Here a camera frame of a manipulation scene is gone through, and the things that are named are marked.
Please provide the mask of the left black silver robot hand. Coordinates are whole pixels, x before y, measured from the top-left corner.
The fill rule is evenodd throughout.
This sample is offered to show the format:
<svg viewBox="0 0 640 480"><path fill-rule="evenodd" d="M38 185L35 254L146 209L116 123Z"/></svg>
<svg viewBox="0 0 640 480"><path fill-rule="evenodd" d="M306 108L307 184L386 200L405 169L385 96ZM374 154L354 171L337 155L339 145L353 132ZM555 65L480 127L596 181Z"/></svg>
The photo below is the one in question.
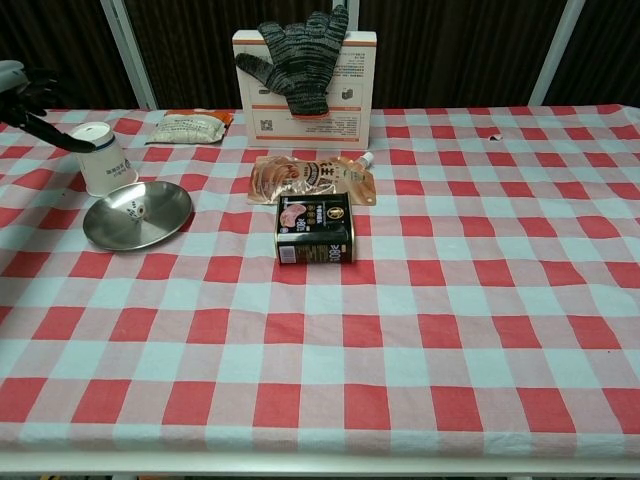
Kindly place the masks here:
<svg viewBox="0 0 640 480"><path fill-rule="evenodd" d="M47 69L27 69L17 60L1 61L1 122L39 140L74 153L92 153L97 147L59 131L44 120L67 90L60 76Z"/></svg>

